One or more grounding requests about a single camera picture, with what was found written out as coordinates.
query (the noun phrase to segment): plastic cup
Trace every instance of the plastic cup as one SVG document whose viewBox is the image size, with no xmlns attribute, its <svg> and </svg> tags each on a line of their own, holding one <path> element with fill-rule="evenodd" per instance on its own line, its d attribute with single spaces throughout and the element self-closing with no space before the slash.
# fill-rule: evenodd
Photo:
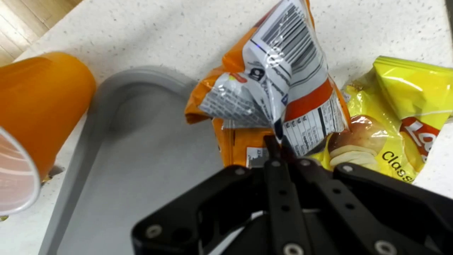
<svg viewBox="0 0 453 255">
<path fill-rule="evenodd" d="M 91 71 L 66 53 L 0 68 L 0 216 L 37 200 L 95 88 Z"/>
</svg>

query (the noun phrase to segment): speckled countertop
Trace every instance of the speckled countertop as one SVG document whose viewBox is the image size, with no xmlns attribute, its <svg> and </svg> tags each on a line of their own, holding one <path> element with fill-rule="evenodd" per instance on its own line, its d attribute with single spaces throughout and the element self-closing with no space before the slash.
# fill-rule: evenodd
<svg viewBox="0 0 453 255">
<path fill-rule="evenodd" d="M 22 58 L 68 51 L 101 84 L 142 66 L 162 66 L 200 80 L 277 0 L 84 0 Z M 371 68 L 378 56 L 453 67 L 445 0 L 312 0 L 318 37 L 339 85 Z M 67 168 L 80 131 L 57 163 Z M 417 185 L 453 197 L 453 124 L 438 139 Z M 44 186 L 27 211 L 0 223 L 2 255 L 34 255 L 46 234 L 64 175 Z"/>
</svg>

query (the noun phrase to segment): red logo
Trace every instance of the red logo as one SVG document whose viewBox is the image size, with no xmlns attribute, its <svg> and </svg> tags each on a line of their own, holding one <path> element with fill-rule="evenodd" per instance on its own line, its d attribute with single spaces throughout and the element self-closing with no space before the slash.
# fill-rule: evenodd
<svg viewBox="0 0 453 255">
<path fill-rule="evenodd" d="M 422 155 L 422 159 L 427 160 L 429 151 L 435 145 L 439 131 L 417 118 L 404 119 L 401 131 L 407 132 L 412 138 L 420 149 L 420 153 Z"/>
</svg>

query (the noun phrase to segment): barcode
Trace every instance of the barcode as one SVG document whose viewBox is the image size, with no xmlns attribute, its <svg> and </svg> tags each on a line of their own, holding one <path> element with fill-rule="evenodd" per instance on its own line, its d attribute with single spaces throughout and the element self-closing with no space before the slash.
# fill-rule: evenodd
<svg viewBox="0 0 453 255">
<path fill-rule="evenodd" d="M 264 34 L 262 41 L 292 66 L 294 74 L 303 71 L 318 57 L 309 27 L 296 6 L 291 5 Z"/>
<path fill-rule="evenodd" d="M 284 125 L 285 136 L 298 158 L 311 153 L 329 134 L 345 129 L 343 115 L 337 104 L 339 101 L 336 95 L 333 95 L 320 108 Z"/>
</svg>

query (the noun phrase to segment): snack bag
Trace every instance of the snack bag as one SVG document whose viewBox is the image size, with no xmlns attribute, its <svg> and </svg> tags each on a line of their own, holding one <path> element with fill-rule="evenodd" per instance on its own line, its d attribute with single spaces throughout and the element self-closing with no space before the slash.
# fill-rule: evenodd
<svg viewBox="0 0 453 255">
<path fill-rule="evenodd" d="M 257 152 L 269 132 L 305 156 L 347 128 L 347 107 L 323 63 L 308 6 L 282 0 L 193 91 L 186 119 L 224 121 L 213 125 L 226 165 L 247 166 L 265 155 Z"/>
<path fill-rule="evenodd" d="M 328 169 L 350 162 L 412 183 L 453 112 L 452 85 L 451 68 L 380 57 L 345 87 L 350 131 L 313 158 Z"/>
</svg>

